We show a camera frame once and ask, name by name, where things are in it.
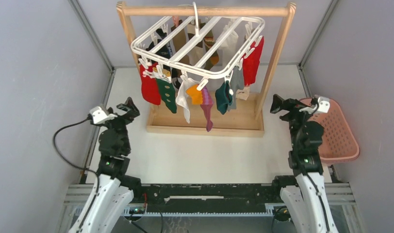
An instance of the gray wall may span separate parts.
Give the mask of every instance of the gray wall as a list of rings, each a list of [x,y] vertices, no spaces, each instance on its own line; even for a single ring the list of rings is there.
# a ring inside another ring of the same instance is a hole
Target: gray wall
[[[306,64],[314,94],[333,98],[361,148],[336,166],[369,232],[394,232],[394,0],[340,1]]]
[[[282,7],[286,6],[289,0],[194,0],[198,6],[269,6]],[[94,30],[97,33],[108,57],[112,64],[117,67],[134,66],[129,45],[126,36],[121,27],[120,19],[116,11],[116,0],[79,0],[84,12],[90,19]],[[179,4],[192,4],[192,0],[126,0],[130,5],[159,6]],[[309,45],[317,26],[319,25],[324,12],[326,11],[331,0],[295,0],[297,11],[293,19],[293,24],[288,34],[284,50],[281,54],[280,63],[296,63],[298,64],[303,57],[304,52]],[[137,35],[147,30],[151,25],[157,22],[161,17],[133,17],[133,25]],[[277,32],[280,27],[281,18],[268,17],[265,20],[266,27],[262,32],[265,37],[262,62],[268,63]],[[223,31],[223,27],[214,27],[214,37],[217,38]],[[240,45],[243,43],[245,33],[244,26],[237,28],[240,37]]]
[[[66,0],[0,1],[0,232],[54,232],[78,172],[51,137],[101,102],[109,71]],[[82,164],[91,126],[60,135]]]

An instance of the floor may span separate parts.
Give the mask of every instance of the floor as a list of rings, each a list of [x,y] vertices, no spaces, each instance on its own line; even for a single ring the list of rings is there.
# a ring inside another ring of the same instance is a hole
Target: floor
[[[260,92],[264,77],[259,75],[266,69],[260,66],[251,92]],[[209,84],[213,89],[219,83]],[[128,175],[140,178],[142,183],[271,183],[276,175],[292,175],[287,161],[291,150],[288,123],[270,114],[269,109],[273,94],[305,97],[296,66],[277,67],[263,108],[263,138],[148,133],[149,104],[143,100],[140,86],[136,68],[117,69],[107,105],[115,109],[130,96],[141,113],[127,126],[131,144]],[[91,169],[97,169],[99,156],[96,145]],[[324,176],[331,182],[326,166]],[[87,183],[93,183],[94,178],[89,174]]]

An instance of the wooden stand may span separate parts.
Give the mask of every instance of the wooden stand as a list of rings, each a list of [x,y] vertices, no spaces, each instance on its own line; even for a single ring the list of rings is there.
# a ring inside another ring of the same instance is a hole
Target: wooden stand
[[[117,3],[117,12],[126,34],[129,45],[136,38],[131,16],[193,16],[193,7],[128,7],[125,2]],[[270,88],[271,81],[277,68],[284,42],[296,12],[296,5],[289,2],[286,7],[198,7],[199,16],[236,16],[236,17],[283,17],[280,30],[274,44],[270,62],[265,74],[264,83],[259,94],[250,94],[248,100],[237,100],[237,109],[221,115],[214,104],[211,111],[211,120],[214,128],[206,132],[206,118],[199,105],[188,104],[190,108],[190,124],[178,107],[177,114],[172,114],[162,103],[160,106],[152,105],[147,121],[147,131],[152,133],[198,134],[215,136],[242,136],[262,137],[263,104]]]

